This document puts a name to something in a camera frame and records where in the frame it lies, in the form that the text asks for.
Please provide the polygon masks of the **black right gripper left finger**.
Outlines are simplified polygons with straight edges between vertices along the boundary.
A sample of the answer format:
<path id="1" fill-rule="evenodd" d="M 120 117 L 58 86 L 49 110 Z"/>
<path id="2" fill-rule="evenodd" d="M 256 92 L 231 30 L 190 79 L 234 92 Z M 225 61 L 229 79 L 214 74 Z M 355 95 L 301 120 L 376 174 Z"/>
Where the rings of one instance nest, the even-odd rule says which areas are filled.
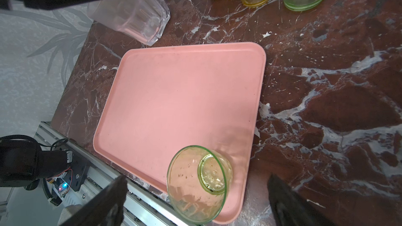
<path id="1" fill-rule="evenodd" d="M 118 176 L 62 225 L 120 226 L 124 220 L 127 184 L 125 176 Z"/>

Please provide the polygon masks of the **green short glass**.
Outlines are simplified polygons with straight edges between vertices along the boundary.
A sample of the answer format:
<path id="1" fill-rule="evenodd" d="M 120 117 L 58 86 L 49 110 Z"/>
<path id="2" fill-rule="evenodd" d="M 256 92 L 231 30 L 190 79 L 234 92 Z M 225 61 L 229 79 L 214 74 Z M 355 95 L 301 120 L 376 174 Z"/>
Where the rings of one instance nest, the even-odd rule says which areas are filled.
<path id="1" fill-rule="evenodd" d="M 222 154 L 190 145 L 171 160 L 166 188 L 170 203 L 182 220 L 204 225 L 222 211 L 232 179 L 232 166 Z"/>

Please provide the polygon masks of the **clear faceted glass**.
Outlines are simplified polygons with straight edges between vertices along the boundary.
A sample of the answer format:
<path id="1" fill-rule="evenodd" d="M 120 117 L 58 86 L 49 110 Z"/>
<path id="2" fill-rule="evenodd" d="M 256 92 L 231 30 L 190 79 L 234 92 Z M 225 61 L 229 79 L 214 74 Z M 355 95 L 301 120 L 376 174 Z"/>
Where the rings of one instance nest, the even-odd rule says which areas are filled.
<path id="1" fill-rule="evenodd" d="M 87 15 L 102 25 L 152 46 L 170 20 L 164 0 L 101 0 L 88 4 Z"/>

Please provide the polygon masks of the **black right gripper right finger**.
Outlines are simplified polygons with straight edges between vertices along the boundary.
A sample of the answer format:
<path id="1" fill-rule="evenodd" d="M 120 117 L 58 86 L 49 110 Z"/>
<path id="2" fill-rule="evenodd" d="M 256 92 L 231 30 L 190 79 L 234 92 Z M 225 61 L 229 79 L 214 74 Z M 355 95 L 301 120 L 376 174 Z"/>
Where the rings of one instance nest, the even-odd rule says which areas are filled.
<path id="1" fill-rule="evenodd" d="M 277 226 L 333 226 L 334 223 L 293 191 L 277 175 L 268 183 L 269 202 Z"/>

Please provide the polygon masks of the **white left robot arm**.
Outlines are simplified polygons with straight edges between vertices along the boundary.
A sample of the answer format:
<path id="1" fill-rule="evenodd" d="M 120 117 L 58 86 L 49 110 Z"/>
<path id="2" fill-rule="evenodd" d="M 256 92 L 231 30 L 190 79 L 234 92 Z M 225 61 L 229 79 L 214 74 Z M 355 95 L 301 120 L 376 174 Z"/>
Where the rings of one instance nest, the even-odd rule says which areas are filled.
<path id="1" fill-rule="evenodd" d="M 54 10 L 99 0 L 17 0 L 28 8 Z M 1 0 L 1 9 L 11 11 L 10 0 Z M 42 144 L 25 135 L 1 137 L 1 187 L 28 187 L 42 183 L 51 203 L 56 199 L 47 179 L 68 171 L 73 164 L 69 150 L 44 151 Z M 121 175 L 80 208 L 65 226 L 120 226 L 124 220 L 127 180 Z"/>

